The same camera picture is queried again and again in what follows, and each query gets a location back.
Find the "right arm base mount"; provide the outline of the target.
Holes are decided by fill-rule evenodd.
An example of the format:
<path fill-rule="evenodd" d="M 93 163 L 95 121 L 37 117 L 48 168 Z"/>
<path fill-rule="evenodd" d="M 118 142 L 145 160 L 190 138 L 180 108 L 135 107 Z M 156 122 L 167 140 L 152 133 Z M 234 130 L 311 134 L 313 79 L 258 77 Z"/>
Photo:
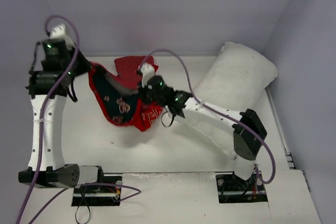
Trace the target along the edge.
<path fill-rule="evenodd" d="M 233 173 L 216 174 L 215 179 L 220 204 L 247 204 L 268 201 L 265 187 L 255 173 L 248 180 L 243 180 Z"/>

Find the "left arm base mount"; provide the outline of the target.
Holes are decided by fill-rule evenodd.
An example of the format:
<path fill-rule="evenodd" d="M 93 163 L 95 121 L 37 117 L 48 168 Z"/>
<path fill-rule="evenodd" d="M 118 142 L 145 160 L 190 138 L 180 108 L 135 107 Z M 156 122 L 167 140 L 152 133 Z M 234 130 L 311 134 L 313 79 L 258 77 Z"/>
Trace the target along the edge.
<path fill-rule="evenodd" d="M 77 206 L 119 206 L 117 190 L 112 186 L 87 186 L 75 188 L 72 195 L 72 207 Z"/>

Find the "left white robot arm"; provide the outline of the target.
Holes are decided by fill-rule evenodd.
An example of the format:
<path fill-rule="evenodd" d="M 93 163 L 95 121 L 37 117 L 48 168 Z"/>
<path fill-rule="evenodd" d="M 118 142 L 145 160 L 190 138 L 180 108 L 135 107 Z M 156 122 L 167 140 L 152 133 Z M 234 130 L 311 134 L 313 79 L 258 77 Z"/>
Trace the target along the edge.
<path fill-rule="evenodd" d="M 66 101 L 76 101 L 73 81 L 86 73 L 89 64 L 83 56 L 60 38 L 46 39 L 42 46 L 45 58 L 42 69 L 29 71 L 27 86 L 33 108 L 33 144 L 26 170 L 19 172 L 18 181 L 45 188 L 72 188 L 86 184 L 92 192 L 105 186 L 100 166 L 66 164 L 62 153 L 62 117 Z"/>

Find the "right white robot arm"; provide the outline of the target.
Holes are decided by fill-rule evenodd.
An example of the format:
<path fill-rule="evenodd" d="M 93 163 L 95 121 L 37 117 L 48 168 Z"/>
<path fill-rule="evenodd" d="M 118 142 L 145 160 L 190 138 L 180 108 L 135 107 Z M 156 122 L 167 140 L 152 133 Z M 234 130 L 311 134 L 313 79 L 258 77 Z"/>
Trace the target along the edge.
<path fill-rule="evenodd" d="M 257 134 L 265 140 L 267 131 L 254 110 L 233 111 L 198 102 L 191 93 L 174 90 L 163 78 L 143 73 L 138 88 L 145 103 L 154 102 L 164 108 L 171 121 L 185 124 L 210 139 L 236 162 L 233 184 L 245 188 L 251 182 L 256 158 L 261 148 Z"/>

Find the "red navy pillowcase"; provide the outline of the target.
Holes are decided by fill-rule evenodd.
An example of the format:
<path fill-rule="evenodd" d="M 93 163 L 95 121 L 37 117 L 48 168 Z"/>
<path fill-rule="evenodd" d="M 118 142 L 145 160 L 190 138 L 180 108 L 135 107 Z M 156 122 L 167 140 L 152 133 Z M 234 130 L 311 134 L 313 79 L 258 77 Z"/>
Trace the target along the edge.
<path fill-rule="evenodd" d="M 125 56 L 114 60 L 116 74 L 97 62 L 90 63 L 88 72 L 89 87 L 107 121 L 118 127 L 133 126 L 141 132 L 148 130 L 163 111 L 156 103 L 142 102 L 138 94 L 142 77 L 137 70 L 143 60 L 158 70 L 152 56 Z"/>

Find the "white pillow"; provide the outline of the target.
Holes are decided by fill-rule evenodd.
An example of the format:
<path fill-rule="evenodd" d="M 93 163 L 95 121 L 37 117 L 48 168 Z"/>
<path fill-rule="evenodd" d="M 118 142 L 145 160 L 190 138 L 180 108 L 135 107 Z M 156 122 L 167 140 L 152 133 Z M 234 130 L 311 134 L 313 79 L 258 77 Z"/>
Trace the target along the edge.
<path fill-rule="evenodd" d="M 193 91 L 197 98 L 235 111 L 253 109 L 264 89 L 278 77 L 277 67 L 259 52 L 227 41 Z"/>

